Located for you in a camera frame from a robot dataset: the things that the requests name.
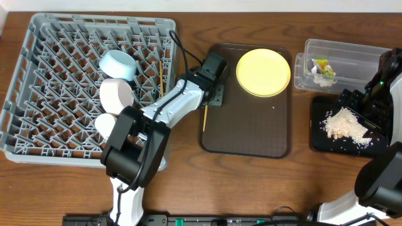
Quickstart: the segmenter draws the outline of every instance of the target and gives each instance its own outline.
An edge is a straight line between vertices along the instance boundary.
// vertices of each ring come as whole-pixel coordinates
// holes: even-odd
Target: white backdrop
[[[7,11],[402,12],[400,0],[0,0],[0,5]]]

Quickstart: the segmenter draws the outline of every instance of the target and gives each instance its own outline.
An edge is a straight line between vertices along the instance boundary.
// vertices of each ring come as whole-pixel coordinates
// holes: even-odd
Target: wooden table
[[[8,14],[0,40],[1,105],[33,14]],[[174,19],[185,48],[200,58],[219,42],[283,46],[293,59],[309,38],[386,48],[402,45],[402,14],[87,14]],[[307,213],[314,204],[352,190],[369,160],[311,151],[306,116],[318,93],[293,89],[293,150],[287,158],[207,153],[197,143],[200,112],[192,112],[173,129],[169,166],[146,188],[144,208],[172,215],[269,215],[288,205]],[[98,214],[111,207],[112,186],[104,169],[17,164],[0,154],[0,225],[60,225],[66,214]],[[401,220],[388,222],[402,225]]]

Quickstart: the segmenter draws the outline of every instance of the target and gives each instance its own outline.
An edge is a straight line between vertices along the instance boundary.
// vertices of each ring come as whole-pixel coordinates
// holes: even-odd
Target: pile of white grains
[[[355,144],[362,145],[363,148],[368,147],[371,138],[363,138],[367,129],[360,125],[357,117],[346,108],[342,108],[336,115],[328,117],[323,121],[328,138],[334,136],[334,139],[342,137],[351,137]]]

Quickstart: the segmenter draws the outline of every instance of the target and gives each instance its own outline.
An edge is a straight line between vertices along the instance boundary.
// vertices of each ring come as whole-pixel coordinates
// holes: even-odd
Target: wooden stick
[[[207,112],[208,112],[208,106],[205,106],[205,112],[204,112],[204,126],[202,126],[202,132],[205,131],[205,125],[207,123]]]
[[[161,80],[161,97],[163,97],[163,67],[162,67],[162,61],[159,61],[159,71],[160,71],[160,80]]]

